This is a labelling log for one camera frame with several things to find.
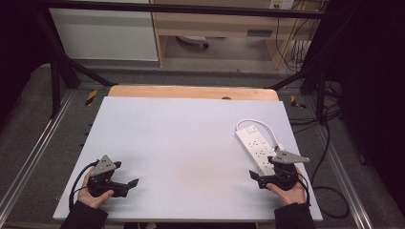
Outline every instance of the white power strip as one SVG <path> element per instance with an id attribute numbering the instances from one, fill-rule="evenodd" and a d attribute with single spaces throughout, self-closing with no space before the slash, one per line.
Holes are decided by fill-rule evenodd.
<path id="1" fill-rule="evenodd" d="M 241 142 L 247 155 L 259 170 L 261 176 L 274 175 L 273 165 L 268 162 L 269 156 L 277 156 L 273 148 L 254 126 L 250 125 L 236 132 L 236 137 Z"/>

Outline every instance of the gray carpet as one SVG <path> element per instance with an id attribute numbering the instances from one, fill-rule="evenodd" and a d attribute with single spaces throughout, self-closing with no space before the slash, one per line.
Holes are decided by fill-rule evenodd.
<path id="1" fill-rule="evenodd" d="M 121 71 L 100 72 L 104 77 L 122 84 L 161 84 L 161 85 L 195 85 L 223 87 L 262 88 L 278 82 L 282 76 L 245 73 L 184 73 L 155 71 Z M 83 77 L 87 83 L 92 80 Z M 32 176 L 15 203 L 7 225 L 14 223 L 35 223 L 57 225 L 53 220 L 53 212 L 57 204 L 57 196 L 61 194 L 70 177 L 77 160 L 81 144 L 85 143 L 85 133 L 91 131 L 101 99 L 109 89 L 98 90 L 96 99 L 90 107 L 84 106 L 91 89 L 80 89 L 75 92 L 73 102 L 62 119 L 53 138 L 37 164 Z M 308 118 L 308 109 L 290 106 L 290 91 L 280 91 L 280 99 L 285 102 L 289 118 Z M 3 124 L 0 133 L 0 159 L 7 164 L 1 176 L 0 194 L 5 194 L 9 185 L 24 163 L 36 140 L 45 129 L 51 114 L 50 78 L 47 71 L 39 70 L 32 75 L 29 85 L 23 93 L 21 103 L 11 112 L 8 121 Z M 293 131 L 305 128 L 294 127 Z M 372 167 L 359 162 L 350 134 L 343 120 L 336 118 L 330 122 L 330 135 L 352 182 L 369 214 L 375 228 L 405 228 L 403 215 L 398 211 L 390 195 Z M 312 163 L 306 166 L 309 175 L 313 173 L 315 163 L 321 156 L 324 146 L 316 127 L 295 134 L 300 152 L 309 156 Z M 328 158 L 320 167 L 315 179 L 315 186 L 330 186 L 339 190 L 335 175 L 330 168 Z M 345 211 L 344 202 L 336 194 L 328 191 L 317 191 L 318 203 L 321 208 L 334 214 Z M 261 223 L 262 228 L 271 228 L 273 222 Z M 356 223 L 349 215 L 345 219 L 333 219 L 324 215 L 324 220 L 316 222 L 318 228 L 356 228 Z"/>

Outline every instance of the white cabinet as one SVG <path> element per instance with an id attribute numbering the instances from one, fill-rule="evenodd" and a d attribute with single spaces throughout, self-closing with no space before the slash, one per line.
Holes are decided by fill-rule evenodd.
<path id="1" fill-rule="evenodd" d="M 71 58 L 158 61 L 150 12 L 51 9 L 51 14 Z"/>

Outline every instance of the aluminum rail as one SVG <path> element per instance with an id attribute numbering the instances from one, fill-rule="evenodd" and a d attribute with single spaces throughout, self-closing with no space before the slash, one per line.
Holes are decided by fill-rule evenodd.
<path id="1" fill-rule="evenodd" d="M 12 207 L 15 202 L 18 200 L 20 194 L 24 190 L 25 185 L 27 184 L 33 170 L 35 169 L 36 164 L 44 153 L 45 149 L 50 142 L 53 133 L 55 132 L 57 126 L 59 125 L 63 115 L 68 110 L 68 107 L 71 103 L 71 100 L 75 94 L 75 90 L 68 90 L 61 102 L 61 109 L 55 118 L 51 119 L 39 137 L 35 146 L 33 147 L 30 155 L 26 159 L 24 165 L 21 167 L 18 175 L 14 179 L 14 182 L 11 184 L 7 193 L 3 196 L 3 199 L 0 202 L 0 228 L 3 227 L 6 222 L 7 217 L 9 216 Z"/>
<path id="2" fill-rule="evenodd" d="M 313 102 L 313 99 L 305 96 L 305 100 L 307 106 L 309 107 L 309 111 L 312 115 L 315 115 L 315 104 Z M 324 144 L 326 145 L 328 137 L 326 127 L 318 125 L 318 131 L 321 134 Z M 361 229 L 372 229 L 372 222 L 370 221 L 369 216 L 364 209 L 363 204 L 361 203 L 360 197 L 355 191 L 352 180 L 350 179 L 345 166 L 341 162 L 339 155 L 337 154 L 332 144 L 332 141 L 330 141 L 330 147 L 328 148 L 328 159 L 330 160 L 331 168 L 336 175 L 343 195 L 346 197 L 349 207 L 351 208 L 352 216 L 357 224 L 357 227 Z"/>

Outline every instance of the white tabletop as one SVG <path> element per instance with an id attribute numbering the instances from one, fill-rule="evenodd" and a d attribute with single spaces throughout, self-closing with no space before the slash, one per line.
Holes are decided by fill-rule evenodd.
<path id="1" fill-rule="evenodd" d="M 246 118 L 265 122 L 288 151 L 299 154 L 282 102 L 105 97 L 53 217 L 67 217 L 68 196 L 77 175 L 107 155 L 122 162 L 114 182 L 139 178 L 127 198 L 110 198 L 102 205 L 110 220 L 274 219 L 281 200 L 250 178 L 248 171 L 255 171 L 255 166 L 235 137 L 235 124 Z M 267 129 L 255 125 L 273 142 Z M 296 165 L 308 179 L 303 164 Z M 322 220 L 309 189 L 312 218 Z"/>

